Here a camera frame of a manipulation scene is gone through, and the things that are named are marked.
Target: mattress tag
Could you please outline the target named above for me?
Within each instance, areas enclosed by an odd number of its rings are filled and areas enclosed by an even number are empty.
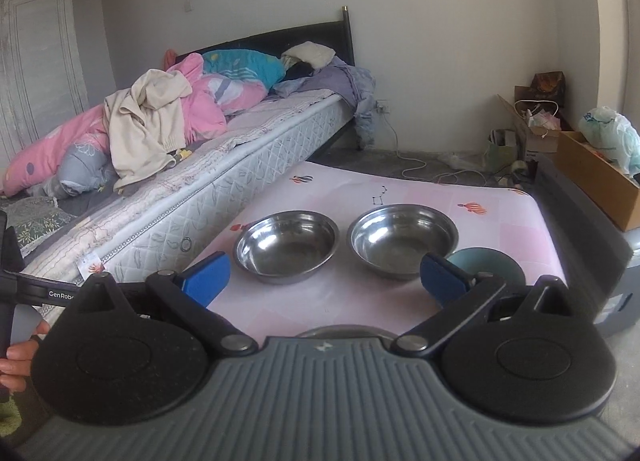
[[[86,281],[92,274],[104,271],[104,264],[98,254],[92,251],[78,261],[78,269]]]

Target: plastic bag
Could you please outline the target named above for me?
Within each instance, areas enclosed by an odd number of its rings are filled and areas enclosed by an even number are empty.
[[[578,129],[625,174],[640,172],[640,136],[622,114],[609,107],[594,108],[580,119]]]
[[[547,130],[560,130],[560,118],[556,118],[550,112],[542,110],[529,118],[529,126],[541,126]]]
[[[449,165],[453,170],[475,170],[484,172],[482,154],[476,152],[443,152],[438,161]]]

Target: cardboard box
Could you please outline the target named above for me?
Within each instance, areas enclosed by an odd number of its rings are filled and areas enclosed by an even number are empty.
[[[555,163],[620,230],[640,227],[640,187],[600,157],[581,132],[560,135]]]
[[[523,160],[537,160],[539,154],[553,154],[558,149],[560,130],[548,130],[541,126],[528,126],[527,121],[519,115],[516,108],[498,94],[498,98],[507,112],[513,118],[513,124],[518,136],[520,153]]]

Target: mattress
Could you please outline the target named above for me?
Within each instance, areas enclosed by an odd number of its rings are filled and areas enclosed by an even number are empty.
[[[352,116],[327,89],[262,102],[132,197],[78,222],[24,272],[81,284],[78,262],[89,253],[120,282],[142,281],[158,269],[180,271],[258,193]]]

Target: table surface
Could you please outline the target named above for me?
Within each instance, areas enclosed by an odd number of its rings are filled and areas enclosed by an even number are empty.
[[[457,250],[503,251],[520,264],[528,284],[540,275],[564,280],[538,205],[524,192],[383,178],[304,162],[247,206],[194,262],[218,250],[231,256],[242,225],[286,210],[312,210],[332,218],[340,229],[335,256],[314,276],[292,285],[263,284],[233,264],[229,284],[209,310],[258,343],[266,336],[294,336],[335,324],[368,325],[397,334],[411,329],[439,310],[420,279],[383,279],[357,261],[346,242],[347,229],[359,215],[395,203],[445,213],[460,233]]]

